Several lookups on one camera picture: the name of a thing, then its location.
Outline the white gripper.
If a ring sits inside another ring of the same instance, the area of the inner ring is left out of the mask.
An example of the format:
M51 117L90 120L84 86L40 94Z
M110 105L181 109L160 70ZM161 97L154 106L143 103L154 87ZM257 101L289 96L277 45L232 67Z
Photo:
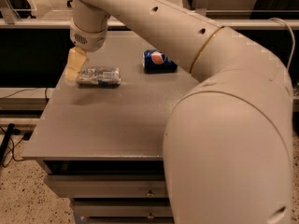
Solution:
M87 52L100 49L107 37L107 18L83 20L75 18L70 23L70 38L75 47L69 50L64 78L75 82L84 64L88 61Z

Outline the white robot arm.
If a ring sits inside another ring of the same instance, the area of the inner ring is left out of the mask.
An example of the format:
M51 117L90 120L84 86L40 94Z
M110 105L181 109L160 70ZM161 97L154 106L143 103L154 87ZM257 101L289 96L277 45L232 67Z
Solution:
M75 0L73 23L111 15L163 51L196 86L165 128L175 224L292 224L292 82L271 51L165 0Z

